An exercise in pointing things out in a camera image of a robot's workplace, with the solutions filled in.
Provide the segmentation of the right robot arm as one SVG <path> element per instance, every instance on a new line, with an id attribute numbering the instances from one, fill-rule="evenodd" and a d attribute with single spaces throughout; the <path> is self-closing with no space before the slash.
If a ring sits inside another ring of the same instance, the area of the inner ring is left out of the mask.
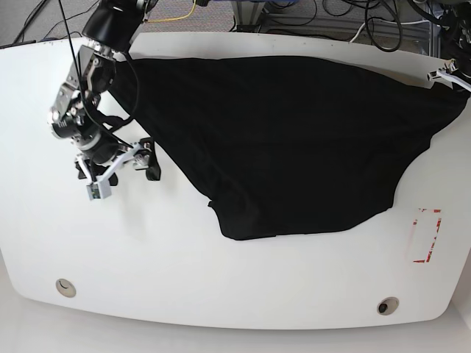
<path id="1" fill-rule="evenodd" d="M 114 55 L 123 54 L 126 64 L 135 69 L 129 50 L 156 4 L 100 1 L 82 31 L 88 43 L 72 51 L 70 71 L 49 111 L 53 135 L 69 139 L 79 150 L 75 164 L 79 178 L 88 181 L 92 199 L 104 198 L 104 189 L 118 182 L 116 170 L 127 163 L 144 171 L 149 181 L 158 181 L 161 176 L 153 139 L 128 143 L 115 134 L 136 118 L 141 85 L 136 85 L 135 103 L 128 118 L 105 115 L 98 108 L 101 95 L 116 77 Z"/>

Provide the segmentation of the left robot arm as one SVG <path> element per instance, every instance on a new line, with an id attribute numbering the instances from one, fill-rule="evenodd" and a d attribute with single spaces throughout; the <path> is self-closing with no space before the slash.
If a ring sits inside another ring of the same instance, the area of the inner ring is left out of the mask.
<path id="1" fill-rule="evenodd" d="M 410 7 L 423 19 L 439 26 L 441 53 L 446 59 L 454 59 L 462 72 L 470 70 L 470 1 L 438 1 L 442 15 L 424 11 L 415 1 Z"/>

